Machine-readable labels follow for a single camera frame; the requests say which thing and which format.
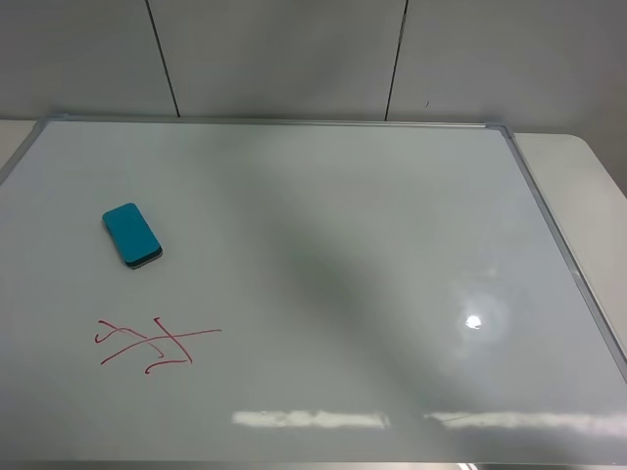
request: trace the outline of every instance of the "whiteboard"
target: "whiteboard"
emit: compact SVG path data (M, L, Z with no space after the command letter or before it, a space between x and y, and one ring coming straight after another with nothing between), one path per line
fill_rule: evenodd
M101 223L127 202L164 249L137 270ZM0 241L0 458L627 463L497 130L53 121Z

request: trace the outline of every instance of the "red scribble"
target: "red scribble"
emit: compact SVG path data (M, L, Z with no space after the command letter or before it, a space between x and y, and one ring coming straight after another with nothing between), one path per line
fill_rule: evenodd
M144 370L144 374L146 374L146 375L150 374L150 369L152 369L156 365L172 364L172 363L175 363L175 362L178 362L178 363L187 362L187 359L182 359L182 360L162 360L161 362L155 362L154 364L150 364L148 367L146 367L146 370Z
M98 323L102 323L103 325L107 325L110 328L113 328L114 331L112 331L111 333L109 333L107 336L105 336L102 340L98 341L98 335L96 335L96 337L94 338L94 341L96 342L96 344L98 343L102 343L103 341L105 341L107 338L109 338L111 335L113 335L114 333L117 333L118 331L122 331L123 333L130 333L131 335L135 335L138 336L139 338L143 338L143 339L148 339L147 336L142 335L141 333L137 333L135 330L131 330L130 328L118 328L117 326L106 322L105 320L98 320ZM159 359L161 359L162 357L164 357L164 352L161 351L159 348L157 348L155 345L153 345L152 343L148 343L148 345L152 346L153 349L157 350L157 353L159 353Z
M113 331L109 332L109 334L107 336L105 336L104 338L102 338L102 339L100 339L100 335L96 335L96 337L94 338L94 341L95 341L96 344L103 343L105 340L107 340L109 337L111 337L114 333L117 333L117 332L127 333L129 335L133 335L133 336L136 336L138 338L142 338L141 341L133 343L132 345L127 346L126 348L122 348L121 350L119 350L115 354L112 354L109 357L106 357L102 362L100 362L100 364L101 365L105 365L108 361L110 361L114 357L117 357L118 355L120 355L122 353L125 353L126 351L128 351L128 350L130 350L130 349L132 349L132 348L134 348L136 346L142 345L144 343L147 343L155 351L157 351L157 353L159 353L159 359L161 359L161 358L165 357L164 352L161 351L157 346L155 346L153 344L153 342L158 341L158 340L166 340L166 339L172 340L178 346L178 348L185 354L187 359L170 359L170 360L162 360L162 361L159 361L159 362L155 362L155 363L149 365L146 368L146 370L144 370L144 373L146 375L149 375L150 374L150 369L152 369L153 367L156 367L157 365L172 364L172 363L183 363L183 362L189 362L190 364L192 364L193 363L193 359L192 359L191 354L180 343L180 341L178 341L176 338L183 338L183 337L187 337L187 336L203 335L205 333L213 333L213 332L216 332L216 331L220 331L220 332L222 331L222 330L219 330L219 329L215 329L215 330L195 331L195 332L192 332L192 333L183 333L183 334L180 334L180 335L172 335L172 333L170 331L168 331L164 325L162 325L160 320L161 320L161 317L159 317L159 316L157 318L153 318L153 321L155 323L157 323L157 326L159 326L159 328L161 328L162 331L164 333L166 333L166 334L164 336L154 336L152 338L148 338L147 336L142 335L141 333L138 333L135 330L132 330L130 328L119 328L116 325L114 325L113 323L109 323L108 321L98 320L98 323L108 326Z

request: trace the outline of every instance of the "blue eraser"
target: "blue eraser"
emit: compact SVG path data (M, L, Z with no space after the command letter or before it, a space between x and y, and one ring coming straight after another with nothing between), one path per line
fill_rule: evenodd
M163 249L133 203L124 204L102 216L124 264L131 269L143 266L163 254Z

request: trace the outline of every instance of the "whiteboard frame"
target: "whiteboard frame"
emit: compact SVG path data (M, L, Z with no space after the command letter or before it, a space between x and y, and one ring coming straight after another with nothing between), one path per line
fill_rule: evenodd
M516 143L515 136L503 123L457 123L457 122L382 122L382 121L334 121L334 120L293 120L293 119L243 119L243 118L193 118L193 117L97 117L71 114L51 115L39 120L24 142L13 156L0 168L0 184L2 184L16 165L28 152L49 122L121 122L121 123L170 123L170 124L259 124L259 125L330 125L330 126L369 126L369 127L435 127L459 129L492 129L500 131L506 140L512 157L527 183L538 209L551 232L559 251L581 293L581 296L592 314L603 340L611 353L616 366L627 383L627 357L620 348L618 340L611 329L601 303L591 289L582 269L579 267L571 247L563 236L555 216L552 214L545 196L535 181L525 157Z
M508 470L616 470L625 467L616 465L573 465L573 464L505 464ZM12 470L62 470L71 468L103 470L503 470L500 463L442 463L442 462L199 462L199 461L98 461L57 460L12 461L7 468Z

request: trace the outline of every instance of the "wall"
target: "wall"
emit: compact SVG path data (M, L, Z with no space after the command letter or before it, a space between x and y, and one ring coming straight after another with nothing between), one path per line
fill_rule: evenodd
M0 116L503 120L586 139L627 191L627 2L409 0L401 36L405 7L5 0Z

